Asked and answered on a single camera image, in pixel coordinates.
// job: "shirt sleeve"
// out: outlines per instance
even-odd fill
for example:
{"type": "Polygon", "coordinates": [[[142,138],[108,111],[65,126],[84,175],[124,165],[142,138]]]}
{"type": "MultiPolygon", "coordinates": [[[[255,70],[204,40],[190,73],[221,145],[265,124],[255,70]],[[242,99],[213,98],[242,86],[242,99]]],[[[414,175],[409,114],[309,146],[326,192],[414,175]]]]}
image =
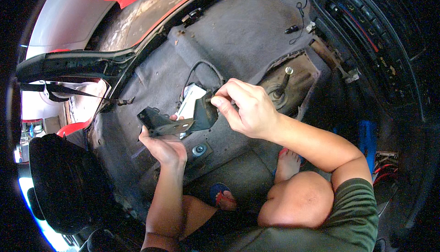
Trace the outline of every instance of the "shirt sleeve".
{"type": "Polygon", "coordinates": [[[378,223],[373,187],[363,178],[352,178],[336,190],[332,212],[320,230],[365,251],[372,251],[378,223]]]}
{"type": "Polygon", "coordinates": [[[140,252],[168,252],[168,250],[157,247],[146,247],[142,249],[140,252]]]}

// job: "bolt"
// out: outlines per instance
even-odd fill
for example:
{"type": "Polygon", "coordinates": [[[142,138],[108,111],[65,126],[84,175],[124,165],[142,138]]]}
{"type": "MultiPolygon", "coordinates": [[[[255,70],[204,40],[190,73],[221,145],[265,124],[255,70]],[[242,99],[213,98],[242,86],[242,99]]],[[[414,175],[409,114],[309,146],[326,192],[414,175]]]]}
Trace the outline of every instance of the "bolt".
{"type": "Polygon", "coordinates": [[[292,74],[293,72],[294,72],[294,69],[292,69],[292,67],[286,67],[287,74],[292,74]]]}
{"type": "Polygon", "coordinates": [[[197,152],[197,153],[201,153],[201,152],[203,152],[203,146],[197,146],[197,148],[195,148],[195,151],[197,152]]]}

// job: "right hand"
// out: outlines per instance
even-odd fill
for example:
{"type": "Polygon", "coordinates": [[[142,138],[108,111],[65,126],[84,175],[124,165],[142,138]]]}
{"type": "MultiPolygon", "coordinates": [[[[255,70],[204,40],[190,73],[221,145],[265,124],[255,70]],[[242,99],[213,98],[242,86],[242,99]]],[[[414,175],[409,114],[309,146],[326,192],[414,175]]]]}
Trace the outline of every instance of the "right hand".
{"type": "Polygon", "coordinates": [[[234,131],[255,139],[268,139],[278,124],[279,113],[266,91],[235,78],[229,79],[211,99],[234,131]],[[232,106],[231,101],[239,107],[232,106]]]}

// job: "left hand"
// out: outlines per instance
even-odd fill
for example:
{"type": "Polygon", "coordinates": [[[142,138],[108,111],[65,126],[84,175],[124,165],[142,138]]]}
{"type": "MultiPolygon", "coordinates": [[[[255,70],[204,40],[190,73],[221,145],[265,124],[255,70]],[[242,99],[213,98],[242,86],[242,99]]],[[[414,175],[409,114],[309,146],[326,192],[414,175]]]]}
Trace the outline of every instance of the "left hand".
{"type": "MultiPolygon", "coordinates": [[[[177,116],[172,115],[170,119],[175,121],[177,116]]],[[[185,164],[188,160],[184,144],[179,137],[173,134],[152,138],[149,136],[148,129],[142,126],[139,140],[146,146],[151,155],[160,162],[161,166],[185,164]]]]}

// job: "hand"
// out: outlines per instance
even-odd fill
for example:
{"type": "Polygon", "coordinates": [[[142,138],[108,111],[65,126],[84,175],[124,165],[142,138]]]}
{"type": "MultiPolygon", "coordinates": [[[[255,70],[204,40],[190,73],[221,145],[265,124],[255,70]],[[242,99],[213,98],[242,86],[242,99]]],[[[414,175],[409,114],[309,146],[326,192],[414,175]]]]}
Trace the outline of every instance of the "hand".
{"type": "Polygon", "coordinates": [[[266,91],[238,79],[231,78],[211,99],[234,131],[255,139],[268,139],[278,125],[279,113],[266,91]],[[232,106],[231,101],[239,107],[232,106]]]}
{"type": "MultiPolygon", "coordinates": [[[[172,115],[170,119],[175,121],[177,116],[172,115]]],[[[150,151],[151,155],[160,162],[161,166],[185,164],[188,160],[184,144],[179,137],[173,134],[151,138],[148,129],[142,126],[139,140],[150,151]]]]}

